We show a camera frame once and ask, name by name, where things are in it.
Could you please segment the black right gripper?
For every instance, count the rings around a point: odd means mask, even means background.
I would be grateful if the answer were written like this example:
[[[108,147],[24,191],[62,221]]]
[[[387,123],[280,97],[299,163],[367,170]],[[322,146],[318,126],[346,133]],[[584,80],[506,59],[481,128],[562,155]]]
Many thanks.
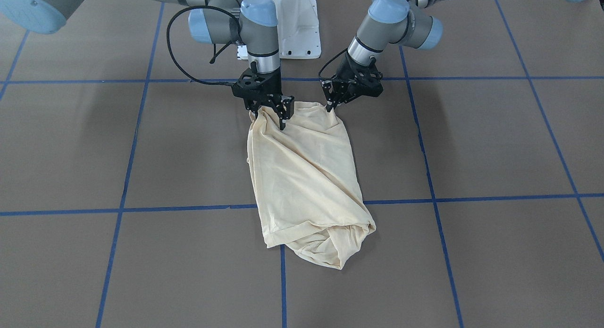
[[[270,73],[253,72],[248,68],[231,90],[235,97],[244,101],[253,121],[259,117],[261,107],[265,106],[278,115],[279,129],[284,130],[287,120],[294,114],[294,97],[282,94],[280,68]]]

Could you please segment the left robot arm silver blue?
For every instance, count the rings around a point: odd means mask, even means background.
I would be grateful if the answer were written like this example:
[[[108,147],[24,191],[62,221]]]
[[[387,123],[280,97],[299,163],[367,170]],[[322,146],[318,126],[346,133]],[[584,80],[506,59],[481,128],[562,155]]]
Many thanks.
[[[442,38],[444,27],[424,9],[449,0],[372,0],[364,20],[349,46],[339,55],[336,72],[321,76],[326,110],[335,110],[361,96],[378,97],[383,92],[383,74],[376,62],[389,44],[429,50]]]

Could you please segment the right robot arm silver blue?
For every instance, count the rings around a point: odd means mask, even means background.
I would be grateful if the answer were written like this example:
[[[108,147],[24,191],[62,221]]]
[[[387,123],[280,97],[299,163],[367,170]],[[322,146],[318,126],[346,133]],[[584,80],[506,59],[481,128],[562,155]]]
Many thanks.
[[[82,7],[100,8],[101,0],[1,0],[1,14],[25,30],[37,34],[58,33],[71,18],[80,21]],[[281,89],[280,40],[277,6],[273,0],[107,0],[108,10],[117,12],[114,21],[126,21],[130,10],[134,20],[142,21],[150,12],[144,7],[177,6],[168,21],[165,42],[175,67],[190,81],[203,85],[225,86],[243,100],[244,108],[259,117],[268,109],[278,129],[294,114],[294,98]],[[172,46],[175,22],[188,17],[190,36],[214,47],[217,57],[228,46],[244,46],[247,68],[235,81],[196,78],[177,61]]]

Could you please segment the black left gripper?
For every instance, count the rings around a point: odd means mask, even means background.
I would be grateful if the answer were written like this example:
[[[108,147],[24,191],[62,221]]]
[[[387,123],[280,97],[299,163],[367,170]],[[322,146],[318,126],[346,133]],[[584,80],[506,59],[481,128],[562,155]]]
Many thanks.
[[[328,78],[320,76],[327,112],[360,96],[378,97],[384,91],[380,82],[383,74],[376,68],[376,57],[373,55],[369,57],[369,64],[365,66],[354,61],[347,52],[340,52],[324,64],[320,73],[342,54],[344,58],[336,73]]]

